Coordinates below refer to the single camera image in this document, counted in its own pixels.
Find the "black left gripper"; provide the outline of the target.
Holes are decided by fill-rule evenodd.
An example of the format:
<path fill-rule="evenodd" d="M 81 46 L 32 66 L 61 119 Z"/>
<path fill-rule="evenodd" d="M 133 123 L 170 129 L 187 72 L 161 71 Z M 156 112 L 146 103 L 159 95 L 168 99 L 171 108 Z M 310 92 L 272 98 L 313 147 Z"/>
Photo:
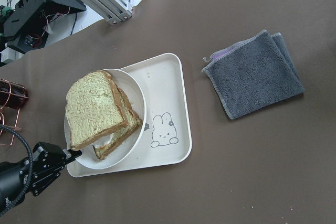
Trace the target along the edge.
<path fill-rule="evenodd" d="M 81 150 L 38 142 L 31 163 L 28 157 L 17 163 L 1 162 L 1 210 L 21 204 L 28 192 L 39 195 L 60 176 L 67 163 L 81 155 Z"/>

